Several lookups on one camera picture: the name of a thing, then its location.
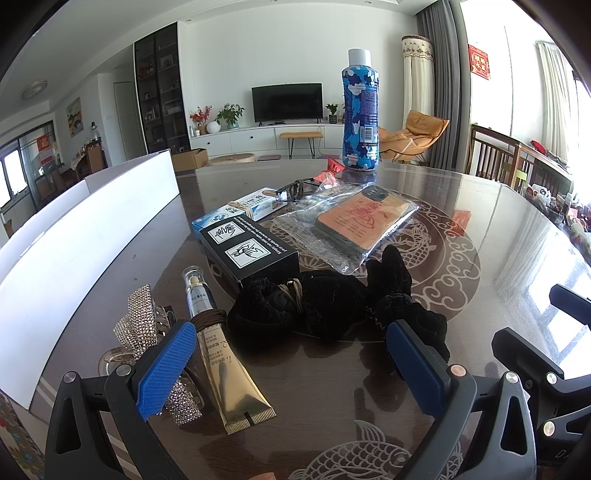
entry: orange lounge chair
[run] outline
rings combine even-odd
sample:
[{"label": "orange lounge chair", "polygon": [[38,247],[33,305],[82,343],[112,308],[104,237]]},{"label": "orange lounge chair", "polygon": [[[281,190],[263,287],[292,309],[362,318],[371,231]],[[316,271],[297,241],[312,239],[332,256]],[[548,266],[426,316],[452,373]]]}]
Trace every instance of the orange lounge chair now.
[{"label": "orange lounge chair", "polygon": [[423,153],[439,140],[448,124],[449,120],[410,110],[404,130],[391,134],[380,127],[379,157],[382,161],[426,165]]}]

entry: cardboard box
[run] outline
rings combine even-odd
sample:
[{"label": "cardboard box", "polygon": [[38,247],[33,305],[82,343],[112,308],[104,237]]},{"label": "cardboard box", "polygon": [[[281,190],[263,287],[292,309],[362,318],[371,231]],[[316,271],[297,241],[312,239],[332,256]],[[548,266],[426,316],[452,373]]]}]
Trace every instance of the cardboard box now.
[{"label": "cardboard box", "polygon": [[[240,205],[249,207],[252,211],[252,218],[255,221],[266,217],[272,212],[287,205],[286,202],[281,202],[275,198],[275,189],[265,187],[255,192],[249,193],[244,197],[236,200]],[[205,228],[213,223],[219,222],[226,218],[235,217],[237,215],[246,215],[246,211],[232,205],[224,205],[212,212],[206,213],[202,217],[192,222],[193,233],[199,238],[199,230]]]},{"label": "cardboard box", "polygon": [[204,167],[209,161],[205,148],[175,153],[171,158],[173,159],[174,171],[195,170],[195,168]]},{"label": "cardboard box", "polygon": [[298,252],[244,215],[201,230],[206,255],[242,288],[256,278],[285,283],[300,273]]}]

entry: ceiling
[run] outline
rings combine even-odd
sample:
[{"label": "ceiling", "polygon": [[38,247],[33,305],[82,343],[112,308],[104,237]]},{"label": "ceiling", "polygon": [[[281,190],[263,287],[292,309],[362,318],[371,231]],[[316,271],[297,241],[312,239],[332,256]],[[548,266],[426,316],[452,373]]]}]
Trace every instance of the ceiling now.
[{"label": "ceiling", "polygon": [[[87,75],[121,64],[129,58],[126,48],[165,25],[308,1],[415,15],[435,0],[70,0],[27,42],[0,82],[0,133],[51,111]],[[45,91],[22,100],[38,80],[48,80]]]}]

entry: recessed light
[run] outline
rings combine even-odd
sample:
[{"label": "recessed light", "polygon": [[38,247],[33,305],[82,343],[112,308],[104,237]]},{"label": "recessed light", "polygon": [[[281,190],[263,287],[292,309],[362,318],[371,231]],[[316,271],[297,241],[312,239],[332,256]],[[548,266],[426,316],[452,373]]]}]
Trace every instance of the recessed light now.
[{"label": "recessed light", "polygon": [[29,88],[27,88],[21,95],[23,100],[29,100],[29,98],[33,98],[35,95],[38,95],[47,86],[47,80],[40,80],[39,82],[34,82],[31,84]]}]

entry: white round vase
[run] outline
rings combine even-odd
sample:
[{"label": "white round vase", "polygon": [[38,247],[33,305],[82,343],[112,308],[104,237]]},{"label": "white round vase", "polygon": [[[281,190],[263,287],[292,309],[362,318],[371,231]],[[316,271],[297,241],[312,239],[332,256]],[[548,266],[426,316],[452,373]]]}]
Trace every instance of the white round vase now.
[{"label": "white round vase", "polygon": [[220,124],[218,124],[218,122],[216,120],[214,120],[213,122],[209,122],[207,124],[207,132],[211,133],[211,134],[216,134],[218,133],[220,130],[222,129],[222,126]]}]

